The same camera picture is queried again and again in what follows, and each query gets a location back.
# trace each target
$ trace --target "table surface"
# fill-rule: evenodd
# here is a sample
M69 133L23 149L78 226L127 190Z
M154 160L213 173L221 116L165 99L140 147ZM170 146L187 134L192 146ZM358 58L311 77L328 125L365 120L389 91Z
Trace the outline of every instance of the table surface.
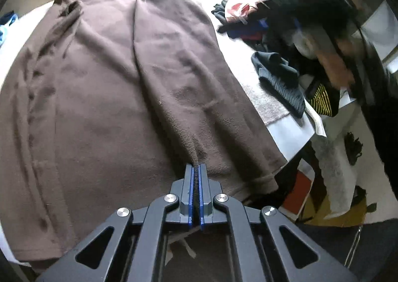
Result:
M213 23L216 23L215 17L211 14L211 9L216 3L220 3L221 0L201 0L201 5L204 10L209 14ZM52 2L46 3L40 7L37 7L33 11L28 14L22 16L18 21L12 24L9 27L9 32L7 38L2 47L0 47L0 87L3 86L5 77L15 57L37 26L37 24L44 17L47 10L51 7ZM234 41L229 39L226 35L217 35L218 37L226 37L226 39L222 39L222 41ZM248 64L251 65L250 57L254 50L248 48L246 44L240 41L240 45L242 45L242 50L228 50L228 52L223 51L222 47L220 48L223 52L224 56L226 54L236 55L236 58L244 59ZM284 155L286 160L291 160L294 155L296 155L301 148L311 139L312 135L314 135L315 130L310 122L308 116L304 113L302 119L295 119L290 114L271 123L267 126L269 132L271 133L276 145L278 146L281 153ZM13 256L5 236L3 234L3 230L0 225L0 248L3 251L5 257L14 263L18 263L18 261Z

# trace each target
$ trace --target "metal pivot bolt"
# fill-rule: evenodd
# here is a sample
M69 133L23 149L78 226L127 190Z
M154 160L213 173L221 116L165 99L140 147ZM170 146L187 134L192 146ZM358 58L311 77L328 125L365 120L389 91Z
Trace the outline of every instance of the metal pivot bolt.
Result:
M216 200L218 202L226 202L228 200L228 196L224 193L220 193L220 194L216 195Z
M123 207L119 208L116 213L119 217L126 217L130 213L130 210L128 208Z
M169 193L168 195L164 196L164 201L166 201L166 202L174 202L176 200L177 200L177 196L172 193Z
M276 209L272 206L266 206L263 208L263 213L266 216L273 216L276 214Z

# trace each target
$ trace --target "brown blanket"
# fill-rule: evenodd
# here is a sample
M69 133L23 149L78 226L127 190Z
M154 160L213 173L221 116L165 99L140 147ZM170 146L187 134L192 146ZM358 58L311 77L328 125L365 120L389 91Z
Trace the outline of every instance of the brown blanket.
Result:
M191 0L55 0L0 95L0 219L20 261L57 258L186 163L226 193L286 161Z

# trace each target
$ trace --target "black and yellow striped fabric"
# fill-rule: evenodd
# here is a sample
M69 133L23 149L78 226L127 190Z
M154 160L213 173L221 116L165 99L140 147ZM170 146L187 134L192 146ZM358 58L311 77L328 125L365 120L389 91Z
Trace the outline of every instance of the black and yellow striped fabric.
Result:
M335 116L333 114L334 108L332 108L328 92L323 84L319 85L314 97L310 99L310 105L319 115Z

